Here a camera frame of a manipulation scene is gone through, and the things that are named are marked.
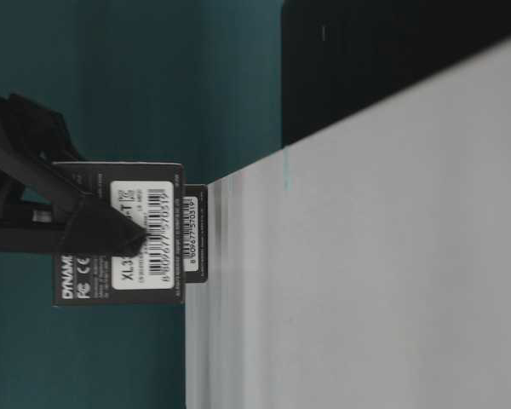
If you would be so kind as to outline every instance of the teal wall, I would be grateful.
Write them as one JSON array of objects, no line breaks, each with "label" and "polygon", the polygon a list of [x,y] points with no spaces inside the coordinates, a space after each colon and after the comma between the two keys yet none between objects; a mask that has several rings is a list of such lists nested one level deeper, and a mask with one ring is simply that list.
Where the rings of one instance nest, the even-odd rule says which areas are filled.
[{"label": "teal wall", "polygon": [[[89,159],[210,182],[279,149],[280,5],[0,0],[0,94],[63,112]],[[183,307],[52,308],[50,264],[0,255],[0,409],[183,407]]]}]

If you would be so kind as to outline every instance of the small black tag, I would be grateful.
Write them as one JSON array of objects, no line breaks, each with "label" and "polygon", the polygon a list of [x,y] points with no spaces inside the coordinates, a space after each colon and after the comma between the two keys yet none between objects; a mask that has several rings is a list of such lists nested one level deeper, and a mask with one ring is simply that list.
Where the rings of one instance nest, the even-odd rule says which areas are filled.
[{"label": "small black tag", "polygon": [[184,212],[184,271],[187,283],[208,279],[208,189],[186,185]]}]

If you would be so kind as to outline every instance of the product label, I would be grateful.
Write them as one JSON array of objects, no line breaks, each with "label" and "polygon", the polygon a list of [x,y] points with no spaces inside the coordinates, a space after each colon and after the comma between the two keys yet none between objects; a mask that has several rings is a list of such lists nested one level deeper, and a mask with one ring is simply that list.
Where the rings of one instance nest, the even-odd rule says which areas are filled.
[{"label": "product label", "polygon": [[195,196],[184,197],[184,240],[182,255],[184,270],[188,273],[198,271],[198,199]]},{"label": "product label", "polygon": [[[182,166],[140,162],[55,166],[146,230],[146,242],[136,257],[55,255],[55,305],[182,303],[186,283]],[[68,216],[54,208],[56,222],[66,223]]]},{"label": "product label", "polygon": [[169,181],[113,181],[110,203],[148,232],[141,253],[112,257],[115,290],[169,289],[175,283],[174,187]]}]

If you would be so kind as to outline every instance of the ce mark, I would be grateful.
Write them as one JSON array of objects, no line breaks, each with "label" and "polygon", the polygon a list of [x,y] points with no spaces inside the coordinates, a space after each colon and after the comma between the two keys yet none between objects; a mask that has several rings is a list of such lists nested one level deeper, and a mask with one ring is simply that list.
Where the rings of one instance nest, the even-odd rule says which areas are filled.
[{"label": "ce mark", "polygon": [[76,268],[78,274],[89,274],[91,271],[91,266],[89,265],[91,263],[90,258],[77,258],[76,263],[78,265],[78,268]]}]

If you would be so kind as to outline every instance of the black object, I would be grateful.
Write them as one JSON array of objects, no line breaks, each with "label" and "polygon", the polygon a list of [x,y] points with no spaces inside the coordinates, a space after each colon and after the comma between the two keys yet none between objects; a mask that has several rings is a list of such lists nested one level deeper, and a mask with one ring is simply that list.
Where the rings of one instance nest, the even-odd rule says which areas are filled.
[{"label": "black object", "polygon": [[283,146],[511,35],[511,0],[286,0]]},{"label": "black object", "polygon": [[148,232],[147,242],[133,258],[55,255],[55,305],[183,303],[183,166],[143,162],[55,166]]},{"label": "black object", "polygon": [[208,281],[208,188],[186,185],[183,259],[187,283]]},{"label": "black object", "polygon": [[[61,115],[0,97],[0,251],[136,255],[145,230],[60,173],[51,164],[58,160],[83,160]],[[52,221],[51,205],[23,201],[26,187],[66,213],[66,223]]]}]

